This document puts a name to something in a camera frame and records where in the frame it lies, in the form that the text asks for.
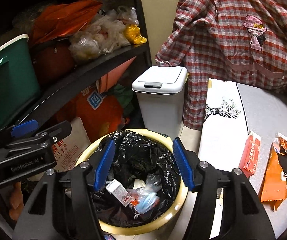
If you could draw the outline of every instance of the beige wall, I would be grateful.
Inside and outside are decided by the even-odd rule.
[[[178,0],[141,0],[153,65],[162,44],[172,33]]]

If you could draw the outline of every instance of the gray table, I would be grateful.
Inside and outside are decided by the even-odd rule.
[[[237,84],[245,111],[248,130],[261,136],[258,166],[250,182],[258,193],[260,191],[269,151],[277,132],[287,136],[287,97],[269,91]],[[276,212],[268,204],[264,204],[273,225],[276,238],[287,228],[287,199],[282,202]]]

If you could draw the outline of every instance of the red plaid apron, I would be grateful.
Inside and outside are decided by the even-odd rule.
[[[287,93],[287,0],[179,0],[160,66],[189,72],[184,124],[203,124],[208,78]]]

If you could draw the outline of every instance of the cartoon girl patch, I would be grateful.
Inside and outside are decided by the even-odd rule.
[[[261,51],[261,47],[266,40],[264,33],[267,31],[261,20],[253,15],[247,15],[245,22],[242,25],[246,27],[248,32],[252,35],[250,47]]]

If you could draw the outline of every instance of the white trash can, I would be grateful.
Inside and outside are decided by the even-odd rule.
[[[152,66],[132,83],[147,129],[167,134],[172,140],[178,136],[186,76],[185,67]]]

